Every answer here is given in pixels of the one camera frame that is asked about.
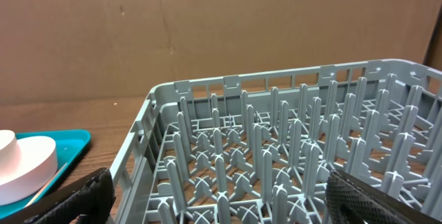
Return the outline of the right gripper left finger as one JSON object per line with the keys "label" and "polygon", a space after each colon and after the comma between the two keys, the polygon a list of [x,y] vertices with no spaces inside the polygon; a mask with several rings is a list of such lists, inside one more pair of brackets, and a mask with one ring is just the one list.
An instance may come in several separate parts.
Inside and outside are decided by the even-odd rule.
{"label": "right gripper left finger", "polygon": [[115,202],[111,171],[102,167],[9,215],[4,224],[106,223]]}

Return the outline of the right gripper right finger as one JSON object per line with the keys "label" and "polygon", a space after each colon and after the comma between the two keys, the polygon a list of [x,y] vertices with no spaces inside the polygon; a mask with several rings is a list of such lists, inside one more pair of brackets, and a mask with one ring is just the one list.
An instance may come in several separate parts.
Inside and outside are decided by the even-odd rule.
{"label": "right gripper right finger", "polygon": [[333,224],[440,222],[339,169],[330,173],[325,195]]}

